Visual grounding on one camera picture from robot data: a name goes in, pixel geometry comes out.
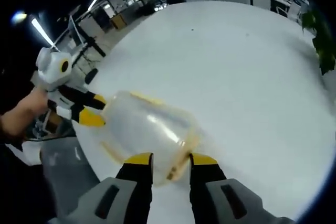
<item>white round table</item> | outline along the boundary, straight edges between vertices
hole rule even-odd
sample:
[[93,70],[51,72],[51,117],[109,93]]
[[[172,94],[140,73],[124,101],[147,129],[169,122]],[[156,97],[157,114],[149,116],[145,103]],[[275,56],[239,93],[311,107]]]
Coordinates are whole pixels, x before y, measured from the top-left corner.
[[[272,214],[297,219],[335,155],[336,123],[312,38],[249,5],[172,5],[116,45],[90,90],[107,99],[137,90],[193,113],[226,176],[258,194]],[[99,179],[115,176],[120,165],[95,139],[98,129],[74,125]],[[188,194],[178,183],[154,188],[148,223],[194,223]]]

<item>green plant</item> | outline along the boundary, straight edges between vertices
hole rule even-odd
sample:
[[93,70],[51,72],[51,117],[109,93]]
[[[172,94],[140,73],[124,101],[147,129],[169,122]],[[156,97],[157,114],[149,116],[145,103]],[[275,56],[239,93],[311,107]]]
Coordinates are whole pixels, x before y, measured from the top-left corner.
[[316,36],[313,44],[320,59],[322,75],[335,69],[336,44],[333,41],[330,29],[317,10],[310,10],[301,16],[302,29],[313,29]]

